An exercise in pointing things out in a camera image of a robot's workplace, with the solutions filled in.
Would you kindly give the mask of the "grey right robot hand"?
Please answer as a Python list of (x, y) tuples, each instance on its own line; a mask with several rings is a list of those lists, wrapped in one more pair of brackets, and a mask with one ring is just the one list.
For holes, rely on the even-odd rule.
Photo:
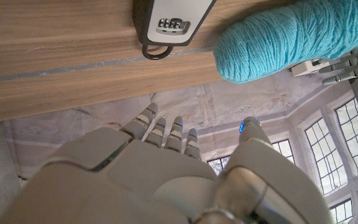
[(121, 129), (65, 143), (29, 179), (0, 223), (331, 223), (311, 179), (279, 154), (255, 117), (221, 172), (198, 132), (169, 133), (150, 104)]

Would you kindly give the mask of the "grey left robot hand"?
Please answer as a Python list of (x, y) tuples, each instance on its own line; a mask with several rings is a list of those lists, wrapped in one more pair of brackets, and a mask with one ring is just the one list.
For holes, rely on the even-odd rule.
[(358, 78), (358, 47), (351, 50), (348, 55), (340, 58), (340, 62), (319, 69), (319, 73), (328, 73), (336, 70), (344, 70), (342, 73), (325, 78), (323, 85), (331, 85), (345, 80)]

